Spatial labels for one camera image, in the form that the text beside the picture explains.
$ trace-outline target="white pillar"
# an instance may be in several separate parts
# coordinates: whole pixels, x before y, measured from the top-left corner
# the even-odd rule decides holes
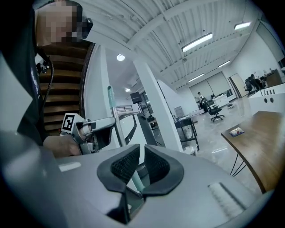
[[[177,129],[150,67],[147,63],[139,59],[134,61],[134,66],[137,69],[139,78],[147,93],[147,97],[151,102],[151,107],[155,114],[165,147],[176,151],[182,151]]]
[[[96,45],[89,61],[84,85],[85,117],[90,120],[112,117],[107,87],[110,85],[105,47]],[[115,130],[111,143],[103,150],[120,147]]]

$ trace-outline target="round ceiling light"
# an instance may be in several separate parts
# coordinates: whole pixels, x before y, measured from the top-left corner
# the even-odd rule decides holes
[[[124,59],[125,59],[125,57],[123,55],[118,54],[118,56],[117,56],[118,61],[123,61]]]

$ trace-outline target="recessed ceiling light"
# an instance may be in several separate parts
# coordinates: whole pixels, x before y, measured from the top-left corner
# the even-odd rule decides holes
[[[242,29],[242,28],[245,28],[245,27],[248,27],[248,26],[250,26],[250,22],[244,22],[244,23],[236,24],[235,25],[235,30]]]
[[[199,44],[201,44],[201,43],[203,43],[203,42],[205,42],[205,41],[211,39],[212,37],[213,37],[213,33],[208,33],[207,35],[202,36],[202,37],[200,37],[199,39],[197,39],[197,40],[195,40],[195,41],[193,41],[193,42],[191,42],[191,43],[185,45],[185,46],[182,48],[182,51],[183,51],[183,52],[186,52],[186,51],[190,50],[191,48],[194,48],[195,46],[197,46],[197,45],[199,45]]]
[[[201,74],[201,75],[199,75],[199,76],[197,76],[197,77],[195,77],[195,78],[193,78],[193,79],[189,80],[189,81],[188,81],[188,83],[189,83],[189,82],[191,82],[191,81],[196,80],[197,78],[199,78],[199,77],[201,77],[201,76],[203,76],[203,75],[204,75],[204,74]]]
[[[222,67],[222,66],[224,66],[224,65],[226,65],[226,64],[228,64],[229,62],[230,62],[230,60],[227,61],[227,62],[225,62],[225,63],[223,63],[222,65],[219,65],[219,68]]]
[[[124,59],[125,59],[125,57],[123,55],[118,54],[118,56],[117,56],[118,61],[123,61]]]

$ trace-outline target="green handle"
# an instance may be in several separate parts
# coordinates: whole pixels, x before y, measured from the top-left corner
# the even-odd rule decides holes
[[[115,108],[116,107],[115,95],[113,87],[111,85],[108,86],[108,97],[109,97],[110,108]]]

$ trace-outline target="stool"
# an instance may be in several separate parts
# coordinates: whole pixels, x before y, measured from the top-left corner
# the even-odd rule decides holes
[[[233,109],[234,106],[232,104],[227,104],[228,109]]]

